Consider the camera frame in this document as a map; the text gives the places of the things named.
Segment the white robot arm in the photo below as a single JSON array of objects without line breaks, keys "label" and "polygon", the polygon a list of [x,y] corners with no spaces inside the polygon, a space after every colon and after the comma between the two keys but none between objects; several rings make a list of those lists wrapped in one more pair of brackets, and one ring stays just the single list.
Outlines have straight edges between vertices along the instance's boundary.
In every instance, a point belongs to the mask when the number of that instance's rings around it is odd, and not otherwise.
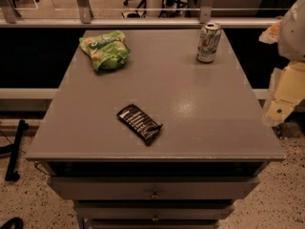
[{"label": "white robot arm", "polygon": [[262,123],[275,127],[305,99],[305,0],[296,0],[278,22],[261,33],[259,41],[276,43],[279,55],[289,60],[283,70],[274,69],[263,106]]}]

